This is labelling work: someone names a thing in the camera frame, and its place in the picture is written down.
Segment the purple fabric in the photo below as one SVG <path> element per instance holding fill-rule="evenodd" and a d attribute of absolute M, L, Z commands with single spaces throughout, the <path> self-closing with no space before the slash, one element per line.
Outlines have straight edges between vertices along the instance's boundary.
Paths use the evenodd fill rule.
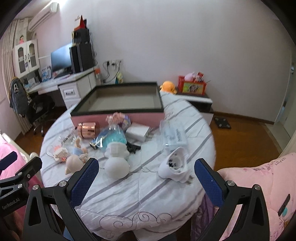
<path fill-rule="evenodd" d="M 191 241 L 197 241 L 215 215 L 215 207 L 205 194 L 197 213 L 191 218 Z"/>

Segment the metal bolt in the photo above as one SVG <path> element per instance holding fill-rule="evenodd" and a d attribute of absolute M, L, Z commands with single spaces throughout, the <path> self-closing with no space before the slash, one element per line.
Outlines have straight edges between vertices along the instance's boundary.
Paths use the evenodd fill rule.
<path fill-rule="evenodd" d="M 256 184 L 256 185 L 254 186 L 254 188 L 255 188 L 257 191 L 260 191 L 260 190 L 261 190 L 261 187 L 260 187 L 258 184 Z"/>
<path fill-rule="evenodd" d="M 59 182 L 59 186 L 60 186 L 60 187 L 64 187 L 66 184 L 67 184 L 66 181 L 61 181 L 61 182 Z"/>
<path fill-rule="evenodd" d="M 32 187 L 32 189 L 35 191 L 35 190 L 37 190 L 39 188 L 39 185 L 34 185 L 33 187 Z"/>
<path fill-rule="evenodd" d="M 235 182 L 232 181 L 232 180 L 228 180 L 228 181 L 227 181 L 227 185 L 230 186 L 230 187 L 234 187 Z"/>

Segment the pink bedding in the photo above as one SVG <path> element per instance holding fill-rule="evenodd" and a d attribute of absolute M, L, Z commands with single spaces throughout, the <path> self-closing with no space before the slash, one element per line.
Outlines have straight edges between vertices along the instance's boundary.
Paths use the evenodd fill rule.
<path fill-rule="evenodd" d="M 15 173 L 26 164 L 25 160 L 22 158 L 19 151 L 13 145 L 7 143 L 4 140 L 4 138 L 0 135 L 0 159 L 4 158 L 12 151 L 15 151 L 17 153 L 17 160 L 1 173 L 0 180 L 15 176 Z M 38 180 L 38 178 L 36 176 L 34 176 L 29 181 L 29 190 L 35 184 L 39 184 L 43 187 L 43 184 Z M 21 218 L 22 225 L 23 225 L 23 220 L 25 217 L 25 210 L 26 210 L 26 206 L 24 206 L 16 211 Z"/>
<path fill-rule="evenodd" d="M 251 188 L 254 184 L 262 187 L 266 201 L 270 241 L 282 233 L 296 210 L 296 153 L 275 159 L 258 167 L 225 168 L 218 171 L 224 180 L 233 180 L 238 186 Z M 291 198 L 286 210 L 278 216 L 288 194 Z M 237 206 L 232 219 L 220 240 L 227 238 L 237 220 L 241 205 Z"/>

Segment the orange plush toy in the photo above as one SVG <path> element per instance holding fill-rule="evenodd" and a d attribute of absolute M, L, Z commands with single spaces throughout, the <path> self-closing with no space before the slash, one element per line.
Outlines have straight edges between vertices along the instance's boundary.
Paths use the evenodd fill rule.
<path fill-rule="evenodd" d="M 176 86 L 171 81 L 163 82 L 162 86 L 160 87 L 160 91 L 169 92 L 172 94 L 176 94 Z"/>

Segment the round table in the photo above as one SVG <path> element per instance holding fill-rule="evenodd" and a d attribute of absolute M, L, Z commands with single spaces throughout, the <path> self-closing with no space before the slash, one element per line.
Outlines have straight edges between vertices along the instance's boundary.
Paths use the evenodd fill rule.
<path fill-rule="evenodd" d="M 194 162 L 198 158 L 204 158 L 213 168 L 215 145 L 205 119 L 178 96 L 161 92 L 161 98 L 165 118 L 178 121 L 184 127 L 192 176 L 195 176 Z M 65 174 L 65 164 L 53 159 L 51 151 L 59 136 L 73 128 L 72 109 L 67 110 L 44 137 L 40 158 L 45 187 L 56 186 L 71 177 Z M 159 130 L 154 129 L 153 133 L 153 138 L 142 144 L 141 151 L 127 158 L 130 173 L 120 180 L 105 174 L 104 154 L 89 149 L 89 157 L 99 161 L 100 170 L 82 204 L 75 209 L 86 227 L 96 235 L 116 240 L 122 233 L 132 230 L 140 241 L 159 240 L 179 229 L 200 206 L 204 190 L 196 176 L 192 184 L 159 177 L 158 167 L 166 155 L 162 152 Z M 89 140 L 83 140 L 82 146 L 89 146 Z"/>

